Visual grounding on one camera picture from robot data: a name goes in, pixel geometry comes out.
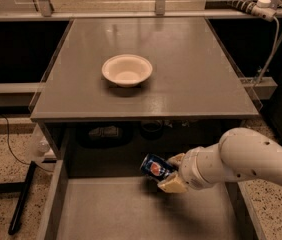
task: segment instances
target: gray tabletop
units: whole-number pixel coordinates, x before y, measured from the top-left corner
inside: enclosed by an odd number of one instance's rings
[[[120,54],[143,56],[134,88],[103,78]],[[258,111],[204,18],[76,19],[33,110],[33,121],[255,117]]]

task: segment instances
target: soda can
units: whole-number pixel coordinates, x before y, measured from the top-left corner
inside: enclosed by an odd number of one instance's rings
[[[143,174],[149,176],[157,182],[160,182],[167,178],[176,169],[161,157],[148,154],[144,158],[140,170]]]

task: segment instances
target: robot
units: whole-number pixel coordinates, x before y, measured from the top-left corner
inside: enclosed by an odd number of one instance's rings
[[[219,143],[171,157],[176,170],[158,182],[167,193],[210,188],[219,182],[264,179],[282,186],[282,146],[247,128],[224,133]]]

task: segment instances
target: black bar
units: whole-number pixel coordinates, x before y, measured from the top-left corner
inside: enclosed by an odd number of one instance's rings
[[[27,196],[28,196],[28,192],[31,186],[35,168],[36,168],[36,164],[32,161],[29,166],[28,173],[25,178],[24,185],[23,185],[23,189],[20,193],[19,200],[18,200],[17,206],[15,208],[15,211],[12,217],[12,221],[11,221],[9,231],[8,231],[9,235],[14,235],[20,229],[20,226],[21,226],[20,219],[21,219],[22,211],[23,211],[23,208],[24,208]]]
[[[24,182],[0,183],[0,194],[20,192],[23,188]]]

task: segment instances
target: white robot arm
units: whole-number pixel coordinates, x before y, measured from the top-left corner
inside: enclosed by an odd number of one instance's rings
[[[165,192],[203,189],[218,182],[264,179],[282,186],[282,146],[246,128],[223,134],[218,144],[189,150],[168,162],[179,169],[158,186]]]

